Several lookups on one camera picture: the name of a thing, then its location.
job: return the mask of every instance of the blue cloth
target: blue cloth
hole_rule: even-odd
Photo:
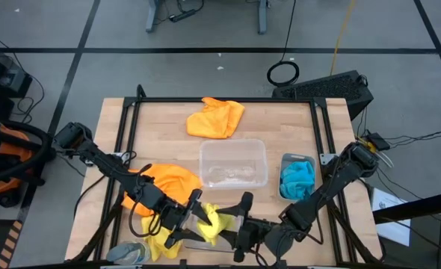
[[[290,200],[310,197],[315,184],[315,173],[308,161],[296,161],[280,174],[280,194]]]

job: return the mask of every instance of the wooden table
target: wooden table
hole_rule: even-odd
[[[94,141],[105,152],[112,152],[114,149],[122,104],[123,99],[104,100]],[[347,106],[344,99],[328,99],[327,104],[336,151],[341,152],[346,145],[354,141]],[[267,185],[260,189],[249,190],[254,195],[254,204],[250,213],[257,218],[278,221],[277,215],[288,205],[277,196],[279,165],[283,153],[311,155],[314,158],[317,156],[309,105],[301,103],[244,103],[243,105],[246,109],[232,139],[256,138],[262,140],[267,149],[269,169]],[[131,167],[143,167],[148,163],[178,164],[198,174],[199,147],[206,139],[189,136],[185,130],[185,119],[202,107],[201,102],[142,103],[134,144],[134,151],[138,156],[131,163]],[[317,112],[324,150],[328,152],[320,109],[317,109]],[[131,116],[129,115],[126,121],[128,126]],[[128,133],[129,131],[126,130],[124,146],[127,144]],[[319,171],[320,168],[317,167],[316,187],[321,184]],[[82,189],[87,188],[100,176],[101,173],[95,167],[88,168]],[[98,227],[107,182],[107,180],[101,182],[81,201],[71,231],[66,259],[75,256]],[[244,191],[204,191],[201,200],[221,205],[234,205],[240,201]],[[380,258],[380,243],[365,186],[359,182],[349,184],[345,189],[345,197],[352,228],[372,254]],[[123,210],[119,234],[120,242],[137,240],[129,231],[128,215],[128,211]],[[301,243],[294,242],[290,251],[283,256],[288,265],[335,264],[325,207],[320,210],[319,217],[324,231],[324,244],[318,245],[308,238]],[[135,217],[134,222],[139,223],[137,228],[138,231],[141,231],[140,218]],[[345,236],[340,226],[338,227],[343,259],[348,261]],[[312,225],[310,233],[316,238],[319,237],[317,223]],[[108,249],[110,237],[111,229],[108,229],[105,235],[103,256]],[[275,261],[274,256],[265,246],[261,246],[260,252],[269,264]],[[156,264],[178,265],[180,259],[187,259],[189,265],[235,264],[232,260],[233,253],[189,250],[184,247],[180,250],[177,259],[169,260],[163,257]],[[257,265],[254,255],[246,255],[244,265]]]

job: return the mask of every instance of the white paper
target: white paper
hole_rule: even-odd
[[[373,190],[373,200],[371,203],[371,210],[377,211],[383,208],[388,208],[394,205],[400,205],[407,201],[399,199],[391,194],[381,191],[377,188]],[[411,220],[399,221],[410,227]],[[382,223],[377,225],[378,235],[387,238],[391,241],[397,242],[404,246],[410,246],[410,230],[398,223]]]

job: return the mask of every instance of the gray floor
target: gray floor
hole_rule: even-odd
[[[166,0],[177,13],[174,0]],[[75,48],[93,0],[0,1],[0,39],[11,47]],[[198,4],[185,0],[186,7]],[[290,47],[333,48],[348,0],[299,0]],[[441,0],[422,0],[441,42]],[[292,1],[273,0],[268,33],[257,34],[256,4],[242,0],[206,0],[202,11],[178,23],[169,21],[146,34],[147,1],[101,0],[87,39],[92,48],[282,47]],[[167,10],[161,7],[160,18]],[[411,0],[358,1],[342,38],[343,48],[434,49]],[[73,54],[19,54],[24,68],[42,81],[44,101],[34,111],[33,125],[47,130],[73,60]],[[270,96],[265,77],[280,54],[83,54],[59,127],[69,121],[96,129],[105,97],[131,96],[142,84],[148,96]],[[328,75],[329,54],[294,54],[299,81]],[[375,100],[368,107],[367,127],[385,137],[420,135],[441,129],[441,60],[438,55],[339,55],[336,72],[356,69],[368,77]],[[281,80],[290,70],[278,70]],[[40,98],[33,84],[29,96]],[[441,139],[388,151],[395,168],[389,177],[421,197],[441,193]],[[84,170],[82,165],[74,165]],[[25,222],[12,267],[62,262],[73,223],[73,206],[81,178],[61,160],[43,172]],[[386,190],[376,176],[368,181]],[[387,182],[401,198],[415,197]],[[14,219],[18,208],[0,208],[0,219]],[[423,217],[413,227],[437,241],[438,223]],[[412,247],[386,242],[389,262],[434,268],[436,251],[416,236]]]

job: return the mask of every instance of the yellow wire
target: yellow wire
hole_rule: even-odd
[[[348,20],[350,19],[350,15],[352,14],[352,10],[354,9],[356,1],[357,0],[351,0],[350,5],[348,6],[347,16],[343,21],[342,30],[340,30],[339,37],[337,38],[337,44],[335,44],[335,51],[333,51],[333,60],[332,60],[332,67],[330,68],[330,75],[333,74],[333,69],[335,68],[335,62],[337,60],[337,51],[339,50],[340,40],[342,39],[343,31],[347,28],[347,23]]]

